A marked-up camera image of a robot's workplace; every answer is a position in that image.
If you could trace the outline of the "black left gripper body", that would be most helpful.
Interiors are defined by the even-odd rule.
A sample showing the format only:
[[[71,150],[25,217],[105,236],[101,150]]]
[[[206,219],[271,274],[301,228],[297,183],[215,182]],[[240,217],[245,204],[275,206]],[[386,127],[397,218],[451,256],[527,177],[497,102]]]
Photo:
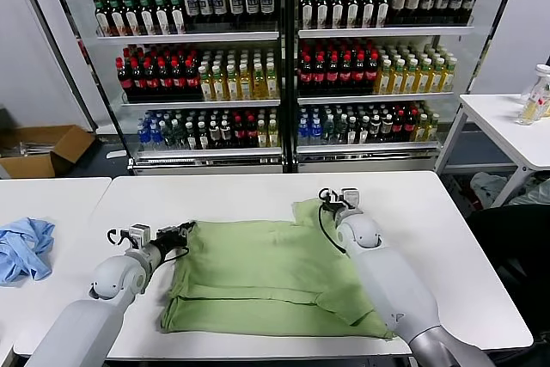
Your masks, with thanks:
[[[154,245],[160,252],[171,252],[186,247],[186,229],[180,226],[168,226],[156,232]]]

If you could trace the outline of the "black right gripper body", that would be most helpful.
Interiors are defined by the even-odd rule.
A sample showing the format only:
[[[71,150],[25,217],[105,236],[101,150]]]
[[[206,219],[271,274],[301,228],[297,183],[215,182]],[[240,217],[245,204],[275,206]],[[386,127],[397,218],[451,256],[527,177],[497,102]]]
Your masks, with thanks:
[[[331,212],[333,217],[336,217],[336,214],[338,213],[338,211],[347,209],[347,203],[340,199],[336,199],[336,200],[323,199],[321,209],[323,211]]]

